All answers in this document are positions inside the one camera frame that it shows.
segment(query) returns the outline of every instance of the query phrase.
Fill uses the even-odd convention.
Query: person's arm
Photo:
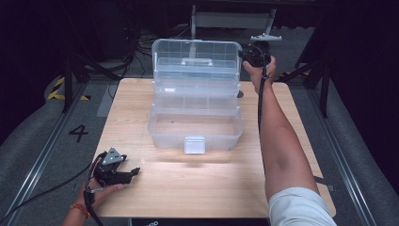
[[[246,61],[243,66],[250,74],[255,91],[259,93],[262,68],[253,68]],[[309,161],[273,91],[272,84],[276,73],[276,60],[273,57],[266,73],[271,77],[264,82],[260,132],[266,198],[269,200],[277,192],[295,186],[306,187],[319,193]]]
[[[83,226],[85,225],[87,216],[85,213],[88,212],[86,206],[85,206],[85,199],[83,196],[83,192],[85,191],[85,186],[86,184],[83,183],[80,187],[79,194],[73,204],[80,205],[83,210],[79,208],[71,208],[70,211],[68,212],[67,216],[64,218],[64,221],[62,222],[62,226]],[[90,187],[92,188],[98,188],[101,187],[94,178],[90,180]],[[110,194],[119,191],[123,189],[123,185],[113,185],[113,186],[107,186],[103,190],[98,191],[94,194],[94,200],[95,202],[92,204],[94,210],[101,205],[101,203],[104,202],[106,197],[108,197]]]

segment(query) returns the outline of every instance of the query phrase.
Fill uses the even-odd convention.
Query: wire
[[[67,180],[67,181],[65,181],[65,182],[63,182],[63,183],[61,183],[61,184],[59,184],[59,185],[57,185],[57,186],[53,186],[52,188],[50,188],[50,189],[48,189],[48,190],[46,190],[46,191],[43,191],[43,192],[41,192],[40,194],[38,194],[38,195],[36,195],[36,196],[34,196],[34,197],[32,197],[32,198],[30,198],[30,199],[28,199],[28,200],[22,202],[21,204],[19,204],[19,205],[17,205],[17,206],[15,206],[12,210],[10,210],[10,211],[0,220],[0,225],[1,225],[2,223],[4,223],[4,221],[5,221],[11,214],[13,214],[15,211],[17,211],[19,208],[21,208],[21,207],[23,207],[24,205],[26,205],[26,204],[28,204],[28,203],[34,201],[34,200],[37,199],[38,197],[41,197],[41,196],[46,195],[46,194],[48,194],[48,193],[50,193],[50,192],[53,192],[53,191],[59,189],[60,187],[66,185],[67,183],[73,181],[73,180],[76,179],[78,176],[80,176],[82,173],[84,173],[84,172],[90,167],[90,165],[91,165],[91,164],[88,164],[84,169],[82,169],[79,173],[77,173],[77,174],[76,174],[75,176],[73,176],[71,179],[69,179],[69,180]]]

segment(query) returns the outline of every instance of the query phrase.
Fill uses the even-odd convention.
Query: black cable
[[[0,225],[1,225],[2,223],[4,223],[4,221],[5,221],[11,214],[13,214],[15,211],[17,211],[19,208],[23,207],[24,205],[28,204],[29,202],[34,201],[34,200],[37,199],[38,197],[43,196],[43,195],[45,195],[45,194],[48,194],[48,193],[50,193],[50,192],[52,192],[52,191],[55,191],[55,190],[59,189],[60,187],[66,185],[67,183],[73,181],[73,180],[76,179],[78,176],[80,176],[83,172],[85,172],[85,171],[90,167],[90,165],[91,165],[91,164],[88,164],[84,169],[82,169],[79,173],[77,173],[77,174],[76,174],[75,176],[73,176],[71,179],[69,179],[69,180],[67,180],[67,181],[65,181],[65,182],[63,182],[63,183],[61,183],[61,184],[59,184],[58,186],[53,186],[52,188],[50,188],[50,189],[48,189],[48,190],[46,190],[46,191],[43,191],[43,192],[41,192],[40,194],[38,194],[38,195],[36,195],[36,196],[34,196],[34,197],[32,197],[32,198],[26,200],[25,202],[22,202],[21,204],[19,204],[19,205],[17,205],[17,206],[15,206],[13,209],[11,209],[11,210],[9,211],[8,214],[6,214],[6,215],[0,220]]]
[[[258,130],[259,130],[259,138],[261,138],[263,87],[264,87],[264,82],[266,81],[266,79],[270,78],[270,76],[269,76],[270,74],[266,74],[266,69],[267,69],[268,64],[266,64],[266,59],[264,58],[263,51],[256,45],[250,45],[250,46],[257,48],[263,58],[262,79],[261,79],[261,85],[259,86],[259,91],[258,91]],[[262,152],[261,152],[261,155],[262,155],[262,162],[263,162],[263,172],[265,173],[265,166],[264,166]]]

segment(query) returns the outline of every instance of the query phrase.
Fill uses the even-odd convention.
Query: dark background
[[[0,143],[44,105],[43,92],[62,73],[63,58],[70,50],[95,61],[125,54],[121,46],[126,45],[122,41],[126,38],[126,18],[118,4],[75,0],[62,3],[0,3]],[[187,23],[188,8],[143,4],[133,19],[140,24],[135,24],[135,29],[142,26],[159,37],[167,37],[174,25]],[[335,1],[331,8],[281,8],[274,25],[317,26],[300,62],[327,63],[331,79],[366,145],[399,193],[396,9],[396,3],[376,0]],[[112,42],[121,46],[108,44]]]

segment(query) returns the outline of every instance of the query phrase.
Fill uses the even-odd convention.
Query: white sleeve
[[[304,187],[290,187],[276,193],[269,200],[269,209],[272,226],[336,225],[322,197]]]

